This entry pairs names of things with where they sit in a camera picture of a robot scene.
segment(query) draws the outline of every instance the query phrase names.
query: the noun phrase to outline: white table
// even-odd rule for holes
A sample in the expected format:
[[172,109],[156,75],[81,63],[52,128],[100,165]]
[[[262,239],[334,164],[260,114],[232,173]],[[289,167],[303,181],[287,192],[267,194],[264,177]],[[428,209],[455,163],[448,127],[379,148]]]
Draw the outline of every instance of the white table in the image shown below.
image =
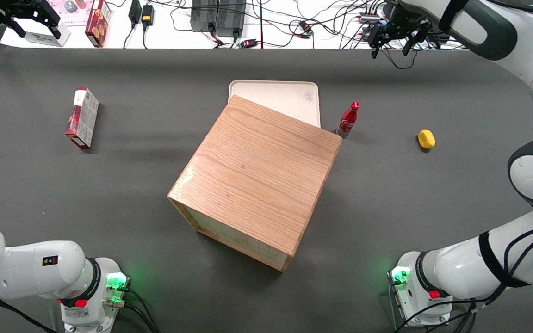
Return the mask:
[[[120,0],[114,0],[117,5],[121,4]],[[316,15],[319,11],[322,9],[327,8],[332,4],[332,0],[297,0],[299,2],[299,8],[302,12],[302,15],[305,15],[305,17],[313,17],[313,15]],[[260,17],[260,7],[258,7],[260,0],[248,0],[246,5],[246,13],[248,15],[245,15],[245,26],[243,30],[243,35],[241,37],[241,40],[250,39],[250,38],[256,38],[256,40],[260,40],[260,19],[256,19],[252,16]],[[289,28],[287,27],[287,23],[292,21],[294,18],[288,17],[285,15],[281,15],[278,13],[270,12],[270,10],[278,11],[278,12],[284,12],[288,13],[290,15],[296,15],[296,16],[302,16],[298,12],[298,4],[294,2],[293,0],[263,0],[265,4],[263,4],[263,12],[262,17],[263,19],[268,19],[272,21],[277,21],[280,23],[285,23],[285,25],[277,25],[273,26],[270,23],[267,23],[266,21],[263,21],[263,38],[264,42],[271,43],[271,44],[278,44],[278,45],[284,45],[288,44],[286,46],[287,48],[292,49],[338,49],[339,44],[342,43],[342,45],[346,44],[346,42],[349,40],[347,38],[343,38],[341,36],[332,36],[330,33],[328,33],[321,25],[316,25],[313,27],[314,35],[313,38],[310,39],[302,39],[298,37],[292,38],[290,35],[285,34],[284,32],[289,33]],[[140,0],[140,3],[143,5],[146,4],[144,0]],[[330,9],[327,11],[321,13],[316,17],[316,19],[320,21],[325,21],[327,19],[332,19],[336,11],[338,9],[342,8],[343,6],[347,6],[349,4],[353,3],[352,0],[346,0],[343,2],[338,2],[336,4],[333,4]],[[374,4],[375,1],[370,1],[368,6],[371,4]],[[123,6],[117,7],[113,6],[112,4],[109,5],[110,9],[112,10],[112,17],[110,19],[110,26],[108,28],[108,34],[106,36],[106,42],[105,42],[105,48],[122,48],[125,38],[131,31],[131,24],[129,21],[129,18],[127,17],[127,14],[129,13],[129,7],[130,7],[131,1],[126,0]],[[146,33],[146,46],[149,49],[210,49],[214,46],[216,46],[215,42],[212,40],[209,40],[207,37],[203,36],[201,32],[192,32],[192,31],[178,31],[175,30],[174,25],[176,28],[181,30],[187,30],[190,29],[190,9],[176,9],[174,10],[174,6],[176,6],[176,3],[173,4],[158,4],[158,3],[150,3],[154,6],[155,9],[155,19],[154,19],[154,25],[150,26],[148,28],[148,31]],[[185,7],[190,7],[192,2],[190,0],[187,0]],[[359,27],[361,27],[361,24],[358,22],[358,19],[356,16],[360,11],[364,11],[365,9],[354,9],[351,11],[347,17],[345,23],[345,26],[342,28],[343,33],[346,36],[353,36],[356,31],[358,31]],[[174,23],[172,24],[172,18],[170,17],[170,13],[172,12],[172,17],[174,18]],[[17,20],[19,24],[28,31],[35,31],[41,30],[42,32],[47,32],[46,28],[44,26],[40,25],[39,23],[36,23],[32,21],[31,19],[18,19]],[[332,28],[332,21],[326,23],[330,28]],[[336,30],[338,31],[341,28],[342,24],[342,17],[338,18],[336,21]],[[93,45],[91,42],[87,39],[87,36],[85,36],[84,29],[85,27],[79,26],[79,27],[69,27],[68,28],[71,31],[71,36],[68,38],[65,48],[91,48]],[[224,43],[231,43],[233,41],[232,38],[221,38],[221,40]],[[2,44],[6,44],[9,46],[17,46],[17,47],[51,47],[46,46],[42,44],[35,44],[30,43],[23,38],[20,38],[13,30],[7,29],[6,32],[3,35],[3,38],[1,39]],[[399,47],[400,42],[393,42],[394,47]],[[357,46],[359,49],[368,49],[369,46],[367,45],[367,42],[362,41]],[[142,25],[139,24],[136,26],[135,31],[133,32],[132,36],[129,38],[127,42],[127,48],[129,49],[142,49],[143,48],[143,28]],[[274,48],[274,46],[269,46],[267,44],[264,45],[264,48]]]

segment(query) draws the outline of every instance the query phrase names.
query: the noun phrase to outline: wood grain surface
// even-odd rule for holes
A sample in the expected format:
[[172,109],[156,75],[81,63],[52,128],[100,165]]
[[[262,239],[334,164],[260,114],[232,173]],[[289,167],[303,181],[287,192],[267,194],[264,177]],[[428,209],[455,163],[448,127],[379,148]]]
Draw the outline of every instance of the wood grain surface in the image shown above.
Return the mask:
[[187,220],[185,206],[293,257],[341,142],[235,96],[168,198]]

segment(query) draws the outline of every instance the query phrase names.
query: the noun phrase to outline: table surface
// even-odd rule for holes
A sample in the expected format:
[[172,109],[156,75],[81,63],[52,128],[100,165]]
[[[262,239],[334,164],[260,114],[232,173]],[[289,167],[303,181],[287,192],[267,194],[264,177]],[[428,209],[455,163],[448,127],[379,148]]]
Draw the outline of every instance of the table surface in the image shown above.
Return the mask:
[[[366,50],[255,54],[0,45],[6,244],[73,240],[116,260],[167,332],[390,333],[385,272],[400,255],[531,210],[506,164],[533,139],[533,92],[497,65],[468,51],[421,52],[409,70]],[[197,234],[166,199],[233,80],[315,82],[325,129],[362,105],[284,274]],[[85,151],[63,135],[79,86],[101,102]],[[423,128],[437,139],[429,154],[415,141]],[[12,304],[51,325],[48,301]],[[37,329],[0,308],[0,332],[12,331]],[[479,312],[474,331],[533,332],[533,285]],[[122,311],[115,332],[144,329]]]
[[[146,32],[145,44],[150,49],[210,49],[216,46],[215,42],[203,36],[201,32],[192,31],[178,31],[189,30],[190,27],[190,9],[178,9],[178,1],[165,1],[165,4],[159,2],[150,2],[155,9],[154,25],[148,28]],[[142,6],[147,2],[141,0]],[[297,17],[312,18],[323,9],[330,7],[328,10],[320,13],[316,19],[320,21],[327,21],[335,16],[341,15],[346,11],[342,9],[339,14],[338,10],[343,6],[348,6],[354,3],[353,0],[341,0],[333,3],[331,0],[263,0],[263,19],[273,21],[272,24],[263,21],[263,36],[264,42],[284,45],[288,44],[290,49],[340,49],[350,41],[350,37],[355,34],[362,26],[355,18],[360,11],[365,8],[370,8],[374,4],[379,4],[376,0],[359,0],[358,4],[364,4],[364,8],[350,9],[347,14],[347,19],[343,22],[342,17],[339,17],[333,25],[332,21],[326,24],[336,31],[343,32],[347,38],[341,35],[334,36],[321,26],[317,25],[313,28],[315,34],[313,39],[302,39],[290,36],[290,30],[287,26],[289,22]],[[106,36],[105,48],[120,49],[123,48],[125,38],[129,35],[131,30],[131,23],[127,14],[129,13],[131,1],[130,0],[114,0],[110,1],[110,9],[112,16],[110,19],[110,27],[108,28],[108,35]],[[190,7],[191,0],[182,2],[181,6]],[[246,4],[245,25],[241,40],[256,38],[260,40],[260,0],[248,0]],[[281,15],[280,13],[288,13],[295,17]],[[20,25],[27,31],[33,32],[47,32],[48,30],[30,19],[19,19]],[[69,27],[72,32],[68,38],[65,48],[93,48],[92,43],[85,36],[84,27]],[[231,43],[232,38],[222,38],[224,43]],[[23,38],[20,38],[13,30],[6,29],[1,40],[2,44],[17,47],[53,47],[42,44],[30,43]],[[401,47],[400,41],[392,42],[391,46]],[[368,49],[369,46],[365,42],[357,44],[357,48]],[[459,46],[457,43],[450,43],[450,47]],[[274,46],[266,45],[265,48],[273,48]],[[137,25],[132,36],[127,42],[129,49],[143,48],[143,27],[141,24]]]

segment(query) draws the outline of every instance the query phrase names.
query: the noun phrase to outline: yellow sponge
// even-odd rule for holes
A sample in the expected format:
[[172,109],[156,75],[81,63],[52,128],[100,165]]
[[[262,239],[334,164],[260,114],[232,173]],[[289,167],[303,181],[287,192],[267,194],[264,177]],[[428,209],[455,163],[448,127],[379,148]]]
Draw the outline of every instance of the yellow sponge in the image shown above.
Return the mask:
[[435,147],[435,137],[429,130],[422,130],[419,132],[419,145],[425,149],[433,149]]

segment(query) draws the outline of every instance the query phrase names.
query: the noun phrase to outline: plastic tray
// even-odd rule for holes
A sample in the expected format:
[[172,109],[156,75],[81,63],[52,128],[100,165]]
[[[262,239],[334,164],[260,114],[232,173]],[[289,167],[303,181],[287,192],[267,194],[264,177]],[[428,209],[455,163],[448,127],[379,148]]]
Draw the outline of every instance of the plastic tray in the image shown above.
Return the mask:
[[228,101],[233,95],[320,127],[320,98],[314,82],[235,80]]

